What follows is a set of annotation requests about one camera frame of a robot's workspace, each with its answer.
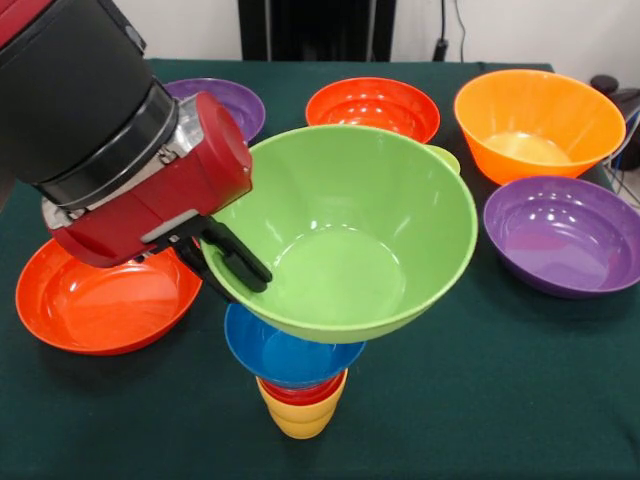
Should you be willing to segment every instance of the red-orange plate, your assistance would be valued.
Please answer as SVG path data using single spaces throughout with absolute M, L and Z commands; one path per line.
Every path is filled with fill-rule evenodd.
M 117 355 L 154 342 L 193 303 L 202 281 L 171 250 L 113 268 L 94 268 L 47 242 L 16 289 L 24 326 L 54 347 Z
M 382 128 L 427 143 L 440 126 L 438 107 L 425 93 L 388 78 L 359 77 L 318 90 L 306 109 L 309 125 Z

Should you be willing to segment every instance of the wall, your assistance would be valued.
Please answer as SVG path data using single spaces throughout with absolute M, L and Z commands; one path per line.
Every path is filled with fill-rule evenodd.
M 115 0 L 147 57 L 242 59 L 237 0 Z
M 582 81 L 596 73 L 640 87 L 639 0 L 458 0 L 465 61 L 548 62 Z M 446 0 L 447 61 L 459 60 L 461 30 Z M 398 0 L 392 61 L 430 60 L 440 0 Z

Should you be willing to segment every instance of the orange shallow bowl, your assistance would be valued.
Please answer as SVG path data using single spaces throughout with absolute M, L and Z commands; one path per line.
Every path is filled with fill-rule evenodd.
M 382 128 L 427 143 L 440 126 L 438 107 L 426 94 L 388 78 L 359 77 L 318 90 L 306 109 L 309 125 Z
M 458 92 L 454 110 L 478 168 L 500 185 L 536 175 L 575 178 L 625 136 L 608 98 L 539 70 L 481 75 Z
M 16 289 L 24 326 L 54 347 L 89 355 L 131 352 L 154 342 L 193 303 L 202 281 L 171 250 L 113 268 L 94 268 L 47 242 Z

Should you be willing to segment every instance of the green cloth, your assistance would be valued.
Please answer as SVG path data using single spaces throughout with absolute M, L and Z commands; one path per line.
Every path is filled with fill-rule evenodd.
M 340 78 L 409 82 L 438 104 L 478 208 L 495 188 L 452 114 L 456 91 L 508 65 L 152 61 L 163 81 L 247 85 L 260 136 L 304 125 L 315 90 Z M 533 68 L 549 69 L 538 65 Z M 589 178 L 603 181 L 601 172 Z M 139 352 L 93 358 L 33 338 L 15 312 L 22 266 L 48 238 L 35 191 L 0 215 L 0 478 L 638 478 L 637 288 L 559 300 L 516 280 L 484 232 L 463 278 L 409 326 L 369 342 L 319 437 L 285 437 L 228 350 L 224 302 L 203 288 L 190 313 Z

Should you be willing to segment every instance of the plastic bowl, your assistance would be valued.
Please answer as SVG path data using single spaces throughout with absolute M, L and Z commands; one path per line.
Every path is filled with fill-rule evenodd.
M 270 268 L 255 293 L 203 244 L 234 298 L 321 343 L 388 334 L 441 298 L 477 237 L 469 189 L 413 140 L 362 126 L 307 127 L 259 143 L 253 190 L 215 217 Z
M 263 378 L 260 379 L 262 388 L 276 400 L 289 405 L 311 405 L 321 402 L 335 392 L 342 383 L 342 377 L 346 370 L 329 380 L 309 388 L 282 388 L 273 383 L 269 383 Z
M 309 125 L 382 128 L 427 143 L 440 126 L 438 107 L 425 93 L 388 78 L 349 78 L 318 90 L 307 103 Z
M 613 153 L 625 122 L 604 95 L 538 70 L 502 70 L 467 83 L 455 115 L 478 168 L 503 185 L 536 175 L 575 178 Z
M 326 344 L 293 337 L 260 320 L 242 305 L 227 307 L 227 344 L 254 375 L 280 387 L 318 385 L 351 365 L 365 342 Z
M 592 183 L 515 181 L 489 198 L 484 224 L 506 265 L 551 295 L 603 295 L 640 279 L 640 216 Z
M 260 97 L 239 83 L 218 78 L 188 78 L 165 85 L 167 91 L 180 100 L 198 92 L 209 92 L 224 105 L 233 117 L 246 142 L 258 135 L 266 119 Z
M 299 440 L 318 435 L 331 421 L 347 383 L 349 371 L 346 370 L 338 388 L 323 400 L 310 405 L 290 405 L 272 397 L 256 378 L 260 395 L 267 405 L 269 414 L 280 430 Z
M 202 280 L 172 250 L 112 268 L 85 265 L 49 240 L 24 267 L 16 308 L 51 346 L 118 355 L 158 340 L 191 306 Z

